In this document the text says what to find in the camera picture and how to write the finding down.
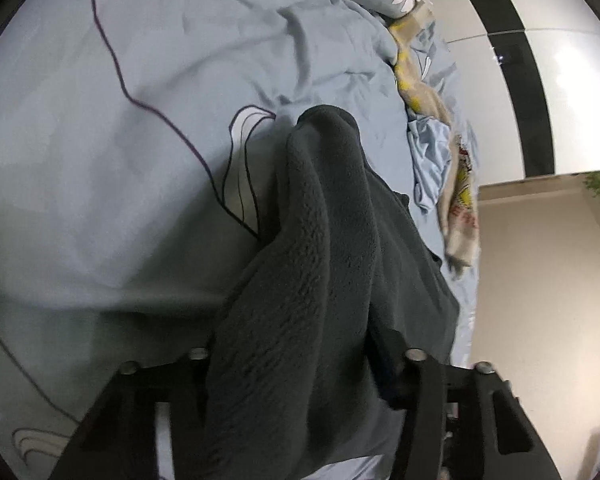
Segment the black and grey fleece jacket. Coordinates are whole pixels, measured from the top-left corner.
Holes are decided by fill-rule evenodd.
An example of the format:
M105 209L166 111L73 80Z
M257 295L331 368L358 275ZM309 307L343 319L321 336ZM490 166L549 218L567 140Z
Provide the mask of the black and grey fleece jacket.
M371 322L440 361L460 307L403 195L370 169L345 110L307 110L278 152L274 230L212 333L204 429L174 434L180 479L300 479L400 460L405 415L368 364Z

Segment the beige cartoon print garment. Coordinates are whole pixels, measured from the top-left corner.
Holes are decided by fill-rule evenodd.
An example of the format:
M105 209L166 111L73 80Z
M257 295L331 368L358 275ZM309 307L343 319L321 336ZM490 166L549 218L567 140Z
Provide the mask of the beige cartoon print garment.
M398 46L394 76L411 125L407 140L415 171L415 200L424 211L435 210L444 241L444 255L457 275L476 262L479 221L474 165L460 125L437 90L425 81L425 67L416 60L411 43L434 24L426 2L389 26Z

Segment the blue floral duvet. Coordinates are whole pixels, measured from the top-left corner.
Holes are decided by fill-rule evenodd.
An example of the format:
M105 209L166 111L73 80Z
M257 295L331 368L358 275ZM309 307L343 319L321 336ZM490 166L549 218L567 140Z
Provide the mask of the blue floral duvet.
M362 130L422 239L388 21L406 0L24 0L0 37L0 476L44 479L121 361L184 347L256 250L309 107Z

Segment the white wardrobe with black stripe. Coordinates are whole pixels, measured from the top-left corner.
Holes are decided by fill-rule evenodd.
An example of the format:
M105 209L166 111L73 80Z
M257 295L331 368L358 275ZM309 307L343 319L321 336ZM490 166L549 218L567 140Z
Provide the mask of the white wardrobe with black stripe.
M431 0L480 185L600 170L600 17L586 0Z

